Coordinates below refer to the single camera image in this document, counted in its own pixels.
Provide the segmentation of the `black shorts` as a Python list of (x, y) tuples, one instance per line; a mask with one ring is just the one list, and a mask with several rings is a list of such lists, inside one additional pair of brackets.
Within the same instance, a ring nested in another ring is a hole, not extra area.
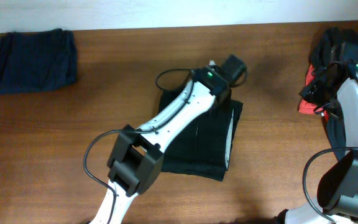
[(210, 109), (194, 119), (168, 146), (162, 172), (223, 181), (243, 103)]

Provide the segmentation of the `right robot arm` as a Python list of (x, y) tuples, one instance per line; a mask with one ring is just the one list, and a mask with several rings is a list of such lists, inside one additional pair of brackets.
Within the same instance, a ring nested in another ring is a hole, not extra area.
[[(318, 76), (300, 96), (316, 105), (314, 113), (328, 113), (344, 124), (346, 144), (317, 152), (303, 169), (306, 203), (282, 211), (277, 223), (358, 223), (358, 44), (343, 42), (331, 51), (329, 64), (317, 69)], [(316, 198), (309, 196), (306, 176), (311, 163), (330, 152), (343, 158), (321, 178)]]

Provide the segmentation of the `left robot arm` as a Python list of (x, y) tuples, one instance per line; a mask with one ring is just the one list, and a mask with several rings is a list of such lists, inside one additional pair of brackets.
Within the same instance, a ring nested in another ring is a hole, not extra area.
[(157, 116), (133, 128), (106, 131), (94, 138), (85, 153), (102, 138), (117, 134), (107, 161), (108, 181), (86, 174), (106, 187), (107, 192), (94, 223), (121, 223), (131, 203), (157, 180), (165, 151), (171, 142), (197, 117), (230, 99), (238, 79), (247, 76), (246, 64), (230, 55), (222, 65), (213, 61), (202, 68), (191, 69), (180, 94)]

